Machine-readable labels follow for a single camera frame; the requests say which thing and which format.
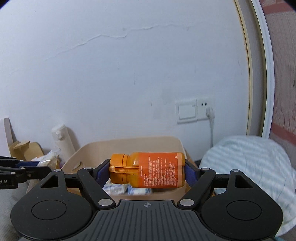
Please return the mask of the blue white tissue pack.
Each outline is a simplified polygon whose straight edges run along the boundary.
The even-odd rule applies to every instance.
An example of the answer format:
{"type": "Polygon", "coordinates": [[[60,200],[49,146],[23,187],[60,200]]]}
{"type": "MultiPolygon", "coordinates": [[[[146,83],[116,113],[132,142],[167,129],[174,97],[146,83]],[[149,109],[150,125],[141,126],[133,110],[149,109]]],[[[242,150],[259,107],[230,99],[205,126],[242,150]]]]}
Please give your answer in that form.
{"type": "Polygon", "coordinates": [[[104,185],[103,190],[108,195],[122,195],[127,191],[128,185],[127,184],[114,184],[111,180],[108,180],[107,183],[104,185]]]}

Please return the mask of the orange plastic bottle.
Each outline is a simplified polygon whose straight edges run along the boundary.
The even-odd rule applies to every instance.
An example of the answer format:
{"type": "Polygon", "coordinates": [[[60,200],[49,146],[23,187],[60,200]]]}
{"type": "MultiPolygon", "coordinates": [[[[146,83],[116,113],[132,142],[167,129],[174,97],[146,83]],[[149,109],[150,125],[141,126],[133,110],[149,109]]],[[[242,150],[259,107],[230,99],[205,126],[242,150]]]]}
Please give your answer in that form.
{"type": "Polygon", "coordinates": [[[113,154],[109,166],[113,184],[134,188],[180,188],[185,185],[185,155],[181,152],[113,154]]]}

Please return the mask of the cardboard piece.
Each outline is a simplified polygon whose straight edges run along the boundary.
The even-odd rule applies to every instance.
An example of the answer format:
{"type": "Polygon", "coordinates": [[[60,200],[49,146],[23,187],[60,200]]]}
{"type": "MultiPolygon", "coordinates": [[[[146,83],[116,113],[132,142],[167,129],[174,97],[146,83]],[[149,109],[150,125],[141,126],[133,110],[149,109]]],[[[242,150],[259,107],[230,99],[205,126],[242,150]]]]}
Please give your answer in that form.
{"type": "Polygon", "coordinates": [[[10,154],[18,160],[31,161],[44,155],[41,146],[37,142],[16,141],[10,147],[10,154]]]}

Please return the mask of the grey turtle plush pillow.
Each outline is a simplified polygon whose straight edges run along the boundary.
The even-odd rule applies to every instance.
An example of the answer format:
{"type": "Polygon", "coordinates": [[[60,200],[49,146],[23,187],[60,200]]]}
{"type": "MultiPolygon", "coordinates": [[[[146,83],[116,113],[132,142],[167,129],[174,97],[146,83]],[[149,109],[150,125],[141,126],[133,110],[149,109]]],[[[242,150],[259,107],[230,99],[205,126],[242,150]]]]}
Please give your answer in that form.
{"type": "Polygon", "coordinates": [[[13,206],[26,194],[28,182],[18,185],[17,189],[1,190],[0,202],[0,235],[1,240],[19,240],[19,235],[11,223],[11,210],[13,206]]]}

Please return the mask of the white panel board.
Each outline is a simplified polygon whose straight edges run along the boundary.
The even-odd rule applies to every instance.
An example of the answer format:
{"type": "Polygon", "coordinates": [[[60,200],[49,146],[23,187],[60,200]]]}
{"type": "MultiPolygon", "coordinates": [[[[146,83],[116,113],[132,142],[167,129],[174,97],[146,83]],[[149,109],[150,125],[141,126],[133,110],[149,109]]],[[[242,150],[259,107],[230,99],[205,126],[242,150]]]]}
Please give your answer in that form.
{"type": "Polygon", "coordinates": [[[11,124],[9,118],[2,118],[0,124],[0,154],[1,156],[10,157],[9,147],[13,144],[11,133],[11,124]]]}

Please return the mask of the beige plastic storage bin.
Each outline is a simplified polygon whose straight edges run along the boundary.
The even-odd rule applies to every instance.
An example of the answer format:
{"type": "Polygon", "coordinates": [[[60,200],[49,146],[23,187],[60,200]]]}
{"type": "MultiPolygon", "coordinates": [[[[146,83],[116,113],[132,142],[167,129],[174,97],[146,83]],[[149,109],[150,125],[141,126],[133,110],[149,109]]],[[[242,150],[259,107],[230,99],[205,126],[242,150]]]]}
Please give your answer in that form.
{"type": "MultiPolygon", "coordinates": [[[[143,137],[126,138],[93,142],[81,147],[62,167],[65,174],[77,173],[85,167],[96,168],[112,154],[131,154],[134,152],[182,152],[186,153],[182,142],[175,137],[143,137]]],[[[173,200],[178,202],[189,191],[185,184],[181,188],[166,191],[153,191],[147,195],[112,195],[111,198],[118,203],[120,200],[173,200]]]]}

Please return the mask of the cream thermos bottle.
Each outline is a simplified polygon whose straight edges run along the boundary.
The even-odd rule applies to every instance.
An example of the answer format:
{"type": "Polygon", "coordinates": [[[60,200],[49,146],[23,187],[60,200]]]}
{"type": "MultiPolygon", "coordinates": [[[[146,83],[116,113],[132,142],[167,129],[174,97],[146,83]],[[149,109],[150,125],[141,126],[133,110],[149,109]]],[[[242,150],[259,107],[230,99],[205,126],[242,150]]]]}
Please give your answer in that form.
{"type": "Polygon", "coordinates": [[[62,163],[65,164],[75,154],[67,126],[64,124],[57,125],[52,128],[51,133],[56,146],[60,150],[62,163]]]}

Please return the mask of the white wall switch socket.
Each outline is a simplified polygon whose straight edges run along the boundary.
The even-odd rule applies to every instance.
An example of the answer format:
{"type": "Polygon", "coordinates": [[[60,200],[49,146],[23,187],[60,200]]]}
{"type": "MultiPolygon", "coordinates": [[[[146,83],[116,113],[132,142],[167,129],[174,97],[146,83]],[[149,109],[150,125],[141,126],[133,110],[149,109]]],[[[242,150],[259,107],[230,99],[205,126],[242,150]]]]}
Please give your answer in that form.
{"type": "Polygon", "coordinates": [[[175,103],[177,124],[192,123],[208,119],[207,109],[215,112],[215,97],[198,97],[175,103]]]}

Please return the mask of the white wardrobe door frame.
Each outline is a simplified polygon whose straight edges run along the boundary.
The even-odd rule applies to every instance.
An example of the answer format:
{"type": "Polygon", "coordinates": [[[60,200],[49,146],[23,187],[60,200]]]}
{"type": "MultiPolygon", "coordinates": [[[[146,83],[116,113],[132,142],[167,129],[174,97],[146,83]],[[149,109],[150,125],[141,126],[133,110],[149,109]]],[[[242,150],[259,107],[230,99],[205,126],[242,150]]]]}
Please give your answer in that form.
{"type": "Polygon", "coordinates": [[[259,1],[234,1],[248,63],[247,135],[269,138],[273,119],[275,73],[271,37],[259,1]]]}

